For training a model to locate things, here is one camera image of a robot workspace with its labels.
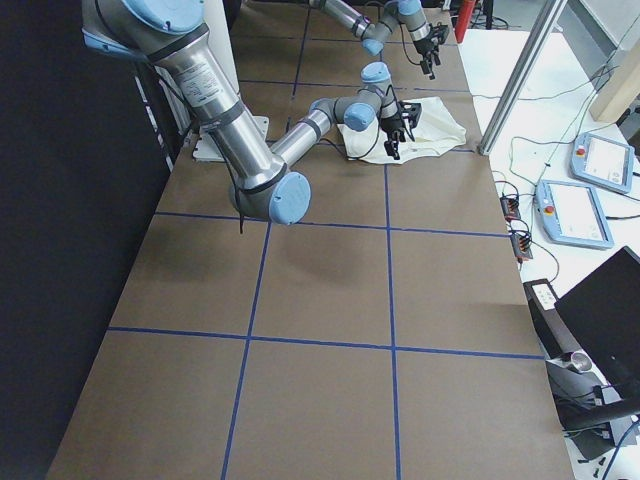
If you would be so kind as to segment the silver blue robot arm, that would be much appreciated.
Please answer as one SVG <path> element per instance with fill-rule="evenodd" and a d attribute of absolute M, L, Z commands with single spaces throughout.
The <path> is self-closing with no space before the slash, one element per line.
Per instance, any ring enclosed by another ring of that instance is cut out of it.
<path fill-rule="evenodd" d="M 300 221 L 312 193 L 307 178 L 292 167 L 337 124 L 362 132 L 378 123 L 387 135 L 387 155 L 399 156 L 406 122 L 382 62 L 362 70 L 363 85 L 356 95 L 317 100 L 291 130 L 268 145 L 209 46 L 203 2 L 85 1 L 82 18 L 88 47 L 168 71 L 226 162 L 230 200 L 241 217 L 282 225 Z"/>
<path fill-rule="evenodd" d="M 419 65 L 430 80 L 435 79 L 434 67 L 441 64 L 439 48 L 446 42 L 449 26 L 430 23 L 420 1 L 387 1 L 377 22 L 372 22 L 345 1 L 318 0 L 309 1 L 308 5 L 349 30 L 372 56 L 382 52 L 385 43 L 397 28 L 405 26 L 421 56 L 419 62 L 412 64 Z"/>

